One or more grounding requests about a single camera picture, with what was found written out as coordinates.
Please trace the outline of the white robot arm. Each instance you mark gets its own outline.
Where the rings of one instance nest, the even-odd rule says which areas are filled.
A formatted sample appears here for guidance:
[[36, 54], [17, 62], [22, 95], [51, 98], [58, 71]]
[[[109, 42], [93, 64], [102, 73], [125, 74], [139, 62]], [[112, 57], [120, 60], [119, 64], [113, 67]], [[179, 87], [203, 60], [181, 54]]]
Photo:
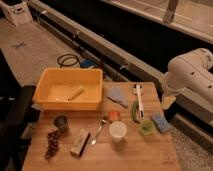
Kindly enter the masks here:
[[213, 104], [211, 68], [213, 53], [206, 48], [198, 48], [172, 58], [161, 81], [164, 95], [177, 96], [189, 88]]

